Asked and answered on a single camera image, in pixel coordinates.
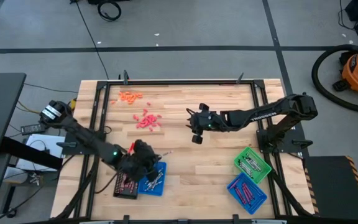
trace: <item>gray floor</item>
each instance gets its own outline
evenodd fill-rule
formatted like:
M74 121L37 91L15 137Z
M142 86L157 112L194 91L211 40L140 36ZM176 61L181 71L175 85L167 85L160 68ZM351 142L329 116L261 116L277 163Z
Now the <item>gray floor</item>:
M337 24L338 0L268 0L281 46L358 44L356 33ZM98 47L155 47L198 45L272 46L272 36L260 0L132 0L120 3L122 17L103 21L85 0L80 8ZM351 24L344 14L344 22ZM0 9L0 49L93 47L77 7L68 0L5 0ZM310 73L322 52L283 53L295 93L314 97L319 116L304 122L312 156L349 155L358 168L358 113L345 110L320 96ZM274 51L211 50L169 52L102 52L110 78L126 69L131 78L281 78ZM337 56L321 67L321 79L338 78ZM106 76L96 53L0 54L0 72L25 72L27 83L74 90L81 80ZM358 95L341 93L358 103ZM41 110L51 99L68 101L71 93L25 86L20 100ZM11 124L37 122L37 115L15 111ZM8 129L7 136L16 134ZM21 188L14 203L34 189ZM46 187L13 219L0 223L45 220L55 192Z

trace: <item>green bin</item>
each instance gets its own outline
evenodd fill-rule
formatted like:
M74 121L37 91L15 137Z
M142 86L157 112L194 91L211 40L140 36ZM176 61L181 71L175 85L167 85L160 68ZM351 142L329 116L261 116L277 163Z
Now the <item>green bin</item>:
M260 168L260 170L254 169L247 161L247 158L250 158L255 161L257 167ZM241 168L241 166L239 165L239 160L241 160L242 163L249 168L249 170L252 172L252 176L250 176L243 168ZM259 184L272 170L272 168L250 147L246 147L234 159L234 165L236 165L236 167L240 169L241 172L247 174L256 184Z

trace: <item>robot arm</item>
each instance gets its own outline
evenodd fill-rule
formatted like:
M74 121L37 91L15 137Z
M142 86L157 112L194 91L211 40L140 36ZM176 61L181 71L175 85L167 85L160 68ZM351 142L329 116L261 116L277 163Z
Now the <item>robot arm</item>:
M161 156L156 155L153 149L141 140L135 142L133 154L117 144L110 144L98 138L97 132L84 128L72 116L70 107L60 101L51 101L40 113L40 123L47 127L63 128L71 133L84 146L93 149L102 161L117 171L121 171L134 180L139 181L145 175L150 181L158 176L154 164Z
M311 120L318 114L314 100L306 93L303 95L292 94L274 103L247 111L221 111L217 114L216 111L210 111L209 106L204 103L200 104L199 109L201 110L199 113L186 109L191 115L188 119L190 121L188 127L195 134L192 141L197 144L202 143L203 131L238 131L251 122L285 114L286 117L281 122L268 127L268 140L274 141L274 138L280 138L300 121Z

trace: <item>wooden table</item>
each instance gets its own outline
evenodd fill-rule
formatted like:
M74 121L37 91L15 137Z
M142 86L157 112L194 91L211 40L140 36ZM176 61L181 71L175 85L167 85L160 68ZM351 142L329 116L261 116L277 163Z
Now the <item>wooden table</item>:
M96 83L96 80L81 82L74 116L85 127L90 124ZM265 86L269 102L284 96L279 79L267 79ZM127 102L118 100L120 91L143 93L144 97L128 105ZM135 220L230 219L232 214L239 214L240 218L274 217L267 178L259 187L268 199L252 216L226 190L227 184L239 174L233 164L238 153L246 146L259 151L255 135L257 123L250 123L238 132L205 131L202 145L191 142L193 134L185 127L188 122L186 119L189 118L185 108L198 110L199 103L206 103L211 110L217 111L253 108L252 94L248 86L113 86L109 99L117 102L109 103L108 106L106 126L111 127L112 132L107 135L107 141L128 149L136 139L142 139L150 144L157 154L169 150L174 150L174 153L163 158L167 163L167 176L162 197L139 195L137 200L114 198L113 181L103 193L94 196L92 220L122 220L124 215L130 215L130 219ZM146 102L151 102L151 106L147 106ZM136 129L136 121L132 116L141 115L143 108L147 108L151 114L162 115L159 120L162 127L156 127L152 132L148 128ZM276 123L280 119L282 116L276 116L273 122ZM281 158L288 188L307 211L314 213L301 160L288 154L281 154ZM75 156L62 170L51 217L58 215L76 192L82 162L83 156ZM114 173L108 166L99 163L96 190L104 187ZM277 186L276 189L280 212L284 214L281 191ZM87 192L83 198L82 215L85 214Z

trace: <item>blue bin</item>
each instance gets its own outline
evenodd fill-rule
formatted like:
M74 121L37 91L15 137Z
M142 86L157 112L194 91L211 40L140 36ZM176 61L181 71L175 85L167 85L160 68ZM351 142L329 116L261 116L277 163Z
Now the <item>blue bin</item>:
M146 190L147 189L147 177L143 177L140 181L139 181L139 187L137 188L137 193L139 194L147 194L147 195L154 195L154 196L162 196L162 193L164 191L164 184L165 184L165 175L167 173L167 163L165 162L158 162L156 164L157 166L157 170L162 169L162 174L163 176L158 180L159 182L161 182L161 184L158 184L154 187L153 190Z
M251 191L254 199L251 200L251 205L249 205L248 203L243 204L241 199L237 196L236 194L236 190L234 189L234 187L232 187L233 184L236 183L237 188L239 189L240 193L242 194L242 196L244 198L246 198L246 196L244 195L244 192L242 190L242 183L245 183L246 186L248 186L248 189ZM247 175L245 175L245 173L240 173L228 186L227 186L227 190L230 192L230 194L233 195L233 197L240 203L240 205L247 210L248 213L250 213L251 215L253 215L258 208L266 201L267 196L265 195L265 193L258 187L257 184L255 184L255 182L249 178Z

